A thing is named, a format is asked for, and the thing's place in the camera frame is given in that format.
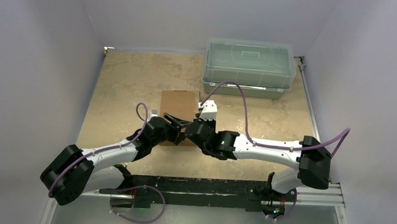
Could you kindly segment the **brown cardboard express box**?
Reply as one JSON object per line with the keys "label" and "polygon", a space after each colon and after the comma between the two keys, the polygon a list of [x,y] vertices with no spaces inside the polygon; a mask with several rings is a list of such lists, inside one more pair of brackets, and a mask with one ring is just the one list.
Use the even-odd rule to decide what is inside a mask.
{"label": "brown cardboard express box", "polygon": [[184,121],[193,122],[200,101],[200,92],[193,90],[163,90],[159,116],[164,113]]}

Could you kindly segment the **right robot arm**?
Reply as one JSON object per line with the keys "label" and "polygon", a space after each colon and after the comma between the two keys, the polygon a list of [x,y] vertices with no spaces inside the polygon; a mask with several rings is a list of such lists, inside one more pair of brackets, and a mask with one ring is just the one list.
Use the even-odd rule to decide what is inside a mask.
{"label": "right robot arm", "polygon": [[187,139],[203,154],[219,160],[253,159],[286,166],[271,174],[264,192],[272,200],[290,190],[307,186],[318,190],[329,187],[331,153],[314,137],[301,141],[248,140],[234,131],[215,131],[215,124],[195,119],[184,131]]}

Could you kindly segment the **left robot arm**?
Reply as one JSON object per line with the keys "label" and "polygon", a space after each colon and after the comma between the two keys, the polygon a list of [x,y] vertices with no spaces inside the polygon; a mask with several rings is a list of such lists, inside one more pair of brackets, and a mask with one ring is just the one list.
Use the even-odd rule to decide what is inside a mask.
{"label": "left robot arm", "polygon": [[190,124],[169,114],[151,117],[134,134],[115,144],[92,149],[66,146],[41,173],[40,180],[48,197],[67,205],[82,193],[90,191],[96,175],[119,171],[116,165],[134,162],[148,156],[155,146],[165,141],[175,145],[185,140],[182,129]]}

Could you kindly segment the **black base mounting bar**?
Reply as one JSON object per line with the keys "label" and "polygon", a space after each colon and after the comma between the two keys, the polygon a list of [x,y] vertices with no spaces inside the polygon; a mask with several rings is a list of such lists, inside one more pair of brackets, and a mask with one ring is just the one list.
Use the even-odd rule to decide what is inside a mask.
{"label": "black base mounting bar", "polygon": [[117,189],[101,189],[100,193],[128,196],[135,208],[150,208],[155,203],[237,208],[280,216],[293,204],[296,189],[284,195],[263,181],[133,175]]}

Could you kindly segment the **clear plastic storage bin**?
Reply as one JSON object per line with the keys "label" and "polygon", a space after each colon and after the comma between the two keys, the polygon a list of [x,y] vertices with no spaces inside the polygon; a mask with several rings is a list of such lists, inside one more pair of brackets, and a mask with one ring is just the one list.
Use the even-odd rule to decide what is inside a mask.
{"label": "clear plastic storage bin", "polygon": [[229,38],[208,40],[202,82],[205,93],[280,99],[296,76],[291,45]]}

